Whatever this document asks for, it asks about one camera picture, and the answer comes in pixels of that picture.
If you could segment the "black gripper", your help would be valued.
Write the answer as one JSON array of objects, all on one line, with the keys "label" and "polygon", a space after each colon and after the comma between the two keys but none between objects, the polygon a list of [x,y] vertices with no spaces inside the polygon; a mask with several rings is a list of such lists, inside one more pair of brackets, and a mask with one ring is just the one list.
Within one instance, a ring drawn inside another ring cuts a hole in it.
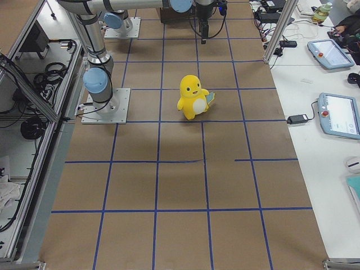
[{"label": "black gripper", "polygon": [[209,38],[208,18],[212,16],[215,0],[195,0],[196,16],[199,18],[201,44],[206,44]]}]

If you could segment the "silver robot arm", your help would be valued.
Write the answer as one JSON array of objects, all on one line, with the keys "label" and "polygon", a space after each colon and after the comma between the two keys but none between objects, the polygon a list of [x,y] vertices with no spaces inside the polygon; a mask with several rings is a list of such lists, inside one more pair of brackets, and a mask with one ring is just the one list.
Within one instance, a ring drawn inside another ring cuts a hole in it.
[{"label": "silver robot arm", "polygon": [[177,13],[185,13],[192,9],[199,21],[199,31],[195,31],[205,44],[212,37],[209,35],[208,20],[215,8],[223,16],[227,14],[227,2],[222,1],[58,1],[73,23],[83,46],[87,51],[87,59],[94,66],[110,63],[113,58],[108,54],[100,31],[98,13],[107,11],[116,15],[119,11],[147,8],[172,8]]}]

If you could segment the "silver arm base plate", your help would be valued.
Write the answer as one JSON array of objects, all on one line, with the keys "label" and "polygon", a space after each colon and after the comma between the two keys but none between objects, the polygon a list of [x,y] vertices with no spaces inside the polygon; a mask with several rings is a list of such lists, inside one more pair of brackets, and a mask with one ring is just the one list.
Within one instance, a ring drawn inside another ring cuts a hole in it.
[{"label": "silver arm base plate", "polygon": [[128,106],[131,96],[130,88],[114,88],[109,103],[103,105],[94,103],[90,94],[87,102],[91,105],[84,108],[82,124],[125,124],[127,122]]}]

